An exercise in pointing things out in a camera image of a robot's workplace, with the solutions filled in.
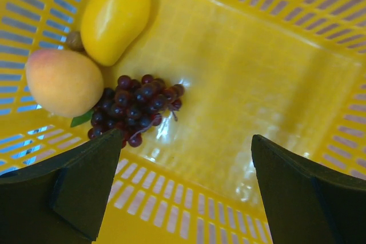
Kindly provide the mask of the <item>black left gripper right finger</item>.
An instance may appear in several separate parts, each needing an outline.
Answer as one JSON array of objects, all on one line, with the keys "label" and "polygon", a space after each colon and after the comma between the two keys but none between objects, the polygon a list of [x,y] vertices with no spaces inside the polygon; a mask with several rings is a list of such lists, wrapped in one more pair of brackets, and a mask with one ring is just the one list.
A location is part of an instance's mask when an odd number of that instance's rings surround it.
[{"label": "black left gripper right finger", "polygon": [[262,135],[251,152],[273,243],[365,243],[365,180]]}]

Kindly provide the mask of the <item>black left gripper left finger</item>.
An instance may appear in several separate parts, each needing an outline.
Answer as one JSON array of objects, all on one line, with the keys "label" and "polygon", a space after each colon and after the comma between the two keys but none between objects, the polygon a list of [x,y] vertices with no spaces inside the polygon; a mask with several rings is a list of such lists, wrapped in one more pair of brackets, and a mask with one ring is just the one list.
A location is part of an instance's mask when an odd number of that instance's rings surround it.
[{"label": "black left gripper left finger", "polygon": [[122,137],[100,137],[1,175],[1,243],[97,240],[120,158]]}]

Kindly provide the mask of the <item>orange peach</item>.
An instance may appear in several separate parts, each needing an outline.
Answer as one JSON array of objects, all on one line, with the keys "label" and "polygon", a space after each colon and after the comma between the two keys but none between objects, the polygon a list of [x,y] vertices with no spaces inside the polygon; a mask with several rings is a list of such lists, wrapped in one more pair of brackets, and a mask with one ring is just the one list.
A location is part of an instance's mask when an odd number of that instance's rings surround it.
[{"label": "orange peach", "polygon": [[36,103],[62,117],[85,114],[104,90],[99,67],[75,51],[39,49],[28,57],[25,70]]}]

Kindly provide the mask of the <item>dark red grape bunch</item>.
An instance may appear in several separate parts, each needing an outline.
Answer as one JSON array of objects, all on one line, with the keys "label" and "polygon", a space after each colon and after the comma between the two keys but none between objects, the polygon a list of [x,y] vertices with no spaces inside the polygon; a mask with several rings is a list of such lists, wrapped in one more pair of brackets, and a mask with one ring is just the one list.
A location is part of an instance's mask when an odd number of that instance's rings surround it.
[{"label": "dark red grape bunch", "polygon": [[100,100],[91,111],[89,139],[99,137],[108,130],[117,129],[125,147],[139,147],[142,134],[162,123],[164,112],[177,119],[185,88],[177,83],[167,87],[161,78],[145,74],[140,80],[128,75],[117,79],[115,89],[105,88]]}]

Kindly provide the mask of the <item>yellow plastic basket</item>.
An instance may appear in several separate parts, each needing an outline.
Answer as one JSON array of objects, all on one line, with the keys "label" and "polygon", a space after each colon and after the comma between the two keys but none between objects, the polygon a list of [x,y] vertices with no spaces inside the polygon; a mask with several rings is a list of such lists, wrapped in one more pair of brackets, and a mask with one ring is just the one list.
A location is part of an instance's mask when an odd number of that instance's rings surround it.
[{"label": "yellow plastic basket", "polygon": [[[25,63],[66,49],[88,0],[1,0],[1,175],[82,145],[90,122],[31,96]],[[251,156],[260,134],[365,181],[365,0],[152,0],[105,85],[183,84],[137,148],[122,149],[94,243],[273,243]]]}]

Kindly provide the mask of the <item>brown walnut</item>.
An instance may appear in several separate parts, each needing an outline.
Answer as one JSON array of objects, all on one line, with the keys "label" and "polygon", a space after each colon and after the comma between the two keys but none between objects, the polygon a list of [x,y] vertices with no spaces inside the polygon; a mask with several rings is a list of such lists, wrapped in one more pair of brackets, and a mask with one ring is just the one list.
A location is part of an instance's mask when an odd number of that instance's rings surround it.
[{"label": "brown walnut", "polygon": [[71,31],[65,41],[68,48],[74,51],[84,51],[84,46],[79,31]]}]

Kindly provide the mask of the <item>yellow mango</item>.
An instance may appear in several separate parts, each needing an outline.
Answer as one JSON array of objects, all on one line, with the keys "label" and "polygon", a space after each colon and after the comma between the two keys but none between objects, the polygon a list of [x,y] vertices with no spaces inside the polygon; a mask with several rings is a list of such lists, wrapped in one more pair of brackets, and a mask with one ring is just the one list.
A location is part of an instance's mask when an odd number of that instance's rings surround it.
[{"label": "yellow mango", "polygon": [[112,66],[146,27],[152,0],[89,0],[81,19],[81,41],[87,54]]}]

